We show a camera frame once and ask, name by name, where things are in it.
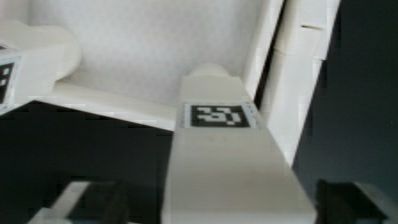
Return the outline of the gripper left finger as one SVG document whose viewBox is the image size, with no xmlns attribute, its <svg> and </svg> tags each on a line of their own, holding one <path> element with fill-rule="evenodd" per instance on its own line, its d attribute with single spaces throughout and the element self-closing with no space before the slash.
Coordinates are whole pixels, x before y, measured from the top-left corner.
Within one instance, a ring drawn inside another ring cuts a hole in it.
<svg viewBox="0 0 398 224">
<path fill-rule="evenodd" d="M 75 181 L 68 184 L 52 207 L 40 209 L 27 224 L 73 224 L 68 215 L 73 211 L 89 186 L 89 181 Z"/>
</svg>

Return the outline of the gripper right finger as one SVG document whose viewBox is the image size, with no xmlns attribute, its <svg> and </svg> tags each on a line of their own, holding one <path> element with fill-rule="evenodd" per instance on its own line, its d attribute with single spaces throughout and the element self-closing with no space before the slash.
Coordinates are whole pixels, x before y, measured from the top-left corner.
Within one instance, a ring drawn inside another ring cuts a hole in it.
<svg viewBox="0 0 398 224">
<path fill-rule="evenodd" d="M 398 202 L 361 182 L 317 183 L 317 224 L 398 224 Z"/>
</svg>

